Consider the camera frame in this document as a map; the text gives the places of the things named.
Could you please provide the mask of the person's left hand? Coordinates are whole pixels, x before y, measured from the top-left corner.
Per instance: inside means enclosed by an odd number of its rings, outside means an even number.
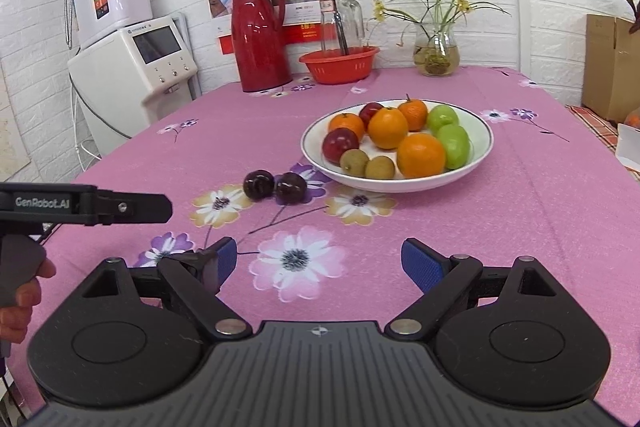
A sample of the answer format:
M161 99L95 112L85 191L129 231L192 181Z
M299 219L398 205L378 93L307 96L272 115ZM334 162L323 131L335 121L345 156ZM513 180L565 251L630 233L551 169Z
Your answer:
M17 288L15 294L16 305L1 309L0 333L2 341L21 343L25 339L28 325L32 321L32 310L41 303L40 280L50 279L55 276L55 273L54 263L46 259L40 265L36 276L28 283Z

